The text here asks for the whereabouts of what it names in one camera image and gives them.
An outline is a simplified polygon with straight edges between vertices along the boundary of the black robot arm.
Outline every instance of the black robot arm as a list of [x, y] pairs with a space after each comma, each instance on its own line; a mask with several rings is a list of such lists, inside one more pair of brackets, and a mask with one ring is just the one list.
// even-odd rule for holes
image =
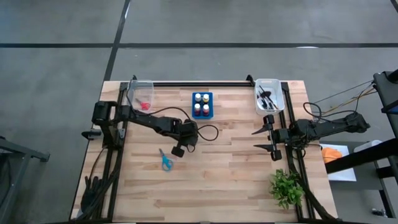
[[290, 124], [289, 128], [273, 129], [273, 115], [264, 117], [263, 128], [253, 134], [269, 131], [268, 139], [271, 144], [255, 145], [271, 152], [272, 160], [276, 161], [282, 158], [276, 144], [285, 143], [294, 149], [303, 149], [307, 144], [322, 137], [330, 136], [341, 132], [364, 133], [370, 125], [365, 121], [362, 115], [357, 112], [351, 113], [344, 118], [333, 121], [326, 120], [318, 123], [308, 119], [299, 119]]
[[[111, 119], [111, 108], [115, 107], [114, 118]], [[100, 126], [104, 134], [104, 143], [108, 147], [119, 146], [119, 130], [115, 128], [118, 123], [130, 121], [136, 124], [152, 128], [156, 133], [163, 136], [171, 137], [177, 140], [177, 146], [173, 147], [172, 154], [182, 157], [184, 150], [181, 146], [195, 147], [198, 141], [198, 126], [196, 122], [186, 119], [171, 117], [155, 117], [138, 110], [132, 109], [130, 106], [118, 106], [115, 101], [99, 101], [95, 104], [93, 124]]]

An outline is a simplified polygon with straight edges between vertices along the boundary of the clear plastic bin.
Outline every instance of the clear plastic bin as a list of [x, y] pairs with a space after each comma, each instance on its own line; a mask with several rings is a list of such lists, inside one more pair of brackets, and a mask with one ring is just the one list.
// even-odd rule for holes
[[135, 110], [150, 113], [154, 100], [154, 83], [151, 80], [131, 80], [127, 95]]
[[[274, 102], [274, 104], [272, 104], [273, 109], [270, 109], [269, 107], [264, 108], [261, 98], [257, 98], [263, 90], [271, 93], [269, 98]], [[268, 99], [265, 99], [265, 101], [267, 104], [271, 103]], [[280, 81], [271, 78], [257, 79], [254, 86], [254, 104], [258, 115], [277, 114], [280, 111], [283, 111], [285, 109], [285, 101]]]

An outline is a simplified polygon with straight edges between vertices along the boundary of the bottle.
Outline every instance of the bottle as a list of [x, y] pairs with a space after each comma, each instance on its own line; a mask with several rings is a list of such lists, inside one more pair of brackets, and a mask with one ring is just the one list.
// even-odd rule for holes
[[201, 95], [200, 95], [200, 93], [195, 94], [195, 101], [196, 101], [197, 103], [200, 103], [200, 102], [201, 102]]
[[200, 115], [200, 104], [195, 103], [195, 115]]
[[210, 112], [209, 105], [203, 105], [203, 115], [208, 116]]
[[204, 103], [208, 103], [208, 102], [209, 102], [209, 99], [210, 99], [209, 94], [204, 94], [204, 95], [203, 95], [203, 102], [204, 102]]

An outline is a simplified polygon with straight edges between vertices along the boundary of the scissors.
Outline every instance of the scissors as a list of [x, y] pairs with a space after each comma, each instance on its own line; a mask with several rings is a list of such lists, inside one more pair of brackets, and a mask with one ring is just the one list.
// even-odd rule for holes
[[141, 100], [136, 99], [136, 101], [141, 105], [142, 110], [149, 110], [150, 103], [142, 102]]
[[167, 158], [166, 155], [163, 153], [163, 150], [159, 149], [160, 155], [162, 156], [162, 169], [164, 171], [170, 171], [172, 170], [174, 162]]

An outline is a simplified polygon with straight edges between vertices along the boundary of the potted plant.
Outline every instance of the potted plant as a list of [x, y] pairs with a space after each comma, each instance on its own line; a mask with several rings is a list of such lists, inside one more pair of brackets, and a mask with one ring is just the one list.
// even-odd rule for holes
[[279, 201], [278, 206], [284, 209], [289, 209], [289, 205], [301, 207], [304, 191], [296, 184], [297, 178], [298, 174], [288, 174], [283, 169], [277, 169], [276, 174], [272, 174], [270, 193]]

